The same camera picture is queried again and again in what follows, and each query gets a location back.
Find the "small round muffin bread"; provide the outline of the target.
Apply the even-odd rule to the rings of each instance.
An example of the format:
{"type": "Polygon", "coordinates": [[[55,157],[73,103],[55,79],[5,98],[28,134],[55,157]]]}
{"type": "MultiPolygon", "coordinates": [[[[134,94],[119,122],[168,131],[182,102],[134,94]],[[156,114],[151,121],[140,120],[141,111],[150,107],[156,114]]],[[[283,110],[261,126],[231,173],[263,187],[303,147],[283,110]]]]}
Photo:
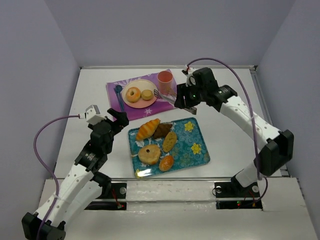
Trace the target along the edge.
{"type": "Polygon", "coordinates": [[[144,101],[149,101],[151,100],[152,98],[154,97],[154,93],[149,90],[149,89],[145,89],[141,92],[141,98],[144,100],[144,101]]]}

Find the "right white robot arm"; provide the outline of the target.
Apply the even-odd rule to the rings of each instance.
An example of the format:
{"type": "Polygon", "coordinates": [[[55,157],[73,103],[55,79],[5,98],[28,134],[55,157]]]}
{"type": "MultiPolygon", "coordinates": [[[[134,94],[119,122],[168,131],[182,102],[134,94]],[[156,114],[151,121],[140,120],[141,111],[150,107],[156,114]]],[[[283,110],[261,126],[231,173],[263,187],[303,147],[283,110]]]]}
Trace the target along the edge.
{"type": "Polygon", "coordinates": [[[186,82],[176,86],[174,106],[191,109],[201,102],[232,120],[254,142],[258,154],[252,163],[231,178],[231,188],[244,191],[260,177],[270,177],[293,157],[294,135],[281,131],[252,111],[238,93],[228,85],[219,86],[208,67],[185,66],[186,82]]]}

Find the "metal tongs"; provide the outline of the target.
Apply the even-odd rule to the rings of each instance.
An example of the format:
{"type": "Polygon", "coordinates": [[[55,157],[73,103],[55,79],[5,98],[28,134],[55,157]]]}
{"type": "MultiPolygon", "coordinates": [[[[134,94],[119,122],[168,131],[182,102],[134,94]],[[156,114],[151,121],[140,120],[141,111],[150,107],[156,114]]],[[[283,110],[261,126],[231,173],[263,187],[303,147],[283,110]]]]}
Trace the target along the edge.
{"type": "MultiPolygon", "coordinates": [[[[170,97],[161,94],[156,89],[153,90],[153,94],[157,99],[164,100],[164,101],[166,101],[166,102],[168,102],[168,103],[170,103],[172,105],[175,104],[175,99],[171,99],[170,97]]],[[[196,107],[184,108],[183,110],[191,113],[192,115],[196,115],[197,114],[197,108],[196,107]]]]}

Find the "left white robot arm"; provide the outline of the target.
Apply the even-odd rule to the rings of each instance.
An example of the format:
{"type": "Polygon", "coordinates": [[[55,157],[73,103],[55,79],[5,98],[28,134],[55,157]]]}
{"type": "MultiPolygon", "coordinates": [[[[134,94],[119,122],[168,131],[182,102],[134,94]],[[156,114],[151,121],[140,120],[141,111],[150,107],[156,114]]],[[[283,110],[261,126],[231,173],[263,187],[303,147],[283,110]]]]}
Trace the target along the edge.
{"type": "Polygon", "coordinates": [[[84,113],[75,115],[84,119],[91,129],[90,138],[72,164],[62,182],[42,159],[55,182],[55,192],[34,213],[27,212],[22,220],[24,236],[28,240],[63,240],[66,227],[97,197],[108,194],[112,180],[100,172],[112,152],[114,137],[129,119],[126,112],[109,108],[115,120],[103,116],[97,105],[90,105],[84,113]]]}

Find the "orange glazed donut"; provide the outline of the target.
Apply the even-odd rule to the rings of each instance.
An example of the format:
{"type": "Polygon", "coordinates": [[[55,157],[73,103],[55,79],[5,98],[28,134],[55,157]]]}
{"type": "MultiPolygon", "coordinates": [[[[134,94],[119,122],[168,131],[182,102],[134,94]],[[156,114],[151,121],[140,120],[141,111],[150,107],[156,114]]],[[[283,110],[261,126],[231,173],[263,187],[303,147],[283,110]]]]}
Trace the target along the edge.
{"type": "Polygon", "coordinates": [[[126,100],[136,103],[141,98],[141,91],[137,87],[130,87],[125,94],[126,100]]]}

